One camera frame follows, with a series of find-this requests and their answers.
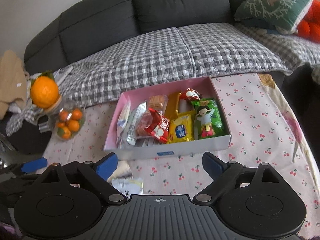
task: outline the wall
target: wall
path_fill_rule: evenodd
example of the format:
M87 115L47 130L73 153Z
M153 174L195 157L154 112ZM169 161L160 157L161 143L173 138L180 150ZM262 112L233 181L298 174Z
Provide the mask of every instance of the wall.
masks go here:
M0 56L23 58L27 44L60 13L81 0L0 0Z

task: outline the crosshair marking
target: crosshair marking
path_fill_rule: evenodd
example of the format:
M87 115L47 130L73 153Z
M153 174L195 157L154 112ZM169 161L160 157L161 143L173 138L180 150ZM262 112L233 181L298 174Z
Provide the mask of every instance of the crosshair marking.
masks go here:
M163 198L157 198L155 201L157 201L159 204L165 201Z

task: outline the red candy bag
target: red candy bag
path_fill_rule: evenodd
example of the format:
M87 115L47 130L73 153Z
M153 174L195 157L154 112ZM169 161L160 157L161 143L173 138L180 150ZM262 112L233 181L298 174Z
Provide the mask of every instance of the red candy bag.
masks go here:
M144 130L152 137L158 139L160 142L167 143L169 120L152 108L149 108L149 111L152 115L152 123Z
M180 99L189 101L200 100L200 94L192 88L188 88L186 91L181 93Z

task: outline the pink box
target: pink box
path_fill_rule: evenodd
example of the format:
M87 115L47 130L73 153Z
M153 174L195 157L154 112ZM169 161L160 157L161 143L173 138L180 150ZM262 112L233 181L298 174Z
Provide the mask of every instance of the pink box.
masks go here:
M203 98L215 98L219 105L222 121L227 135L194 140L190 142L171 143L150 147L132 147L130 149L116 148L116 124L124 105L131 100L131 110L135 109L139 104L147 100L151 96L169 95L177 91L185 91L188 88L193 88L202 94ZM104 151L107 153L114 152L119 160L135 160L149 159L166 155L191 155L204 153L206 151L225 150L229 147L231 141L231 132L229 124L223 110L221 101L217 96L217 92L210 77L192 78L175 82L163 83L159 85L130 90L120 95L116 106L107 139L104 145Z

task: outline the green embroidered cushion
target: green embroidered cushion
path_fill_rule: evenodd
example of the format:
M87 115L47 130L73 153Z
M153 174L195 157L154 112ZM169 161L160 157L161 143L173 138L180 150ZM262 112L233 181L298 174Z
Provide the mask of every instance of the green embroidered cushion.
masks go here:
M313 0L245 0L237 9L234 19L257 18L293 31L304 18Z

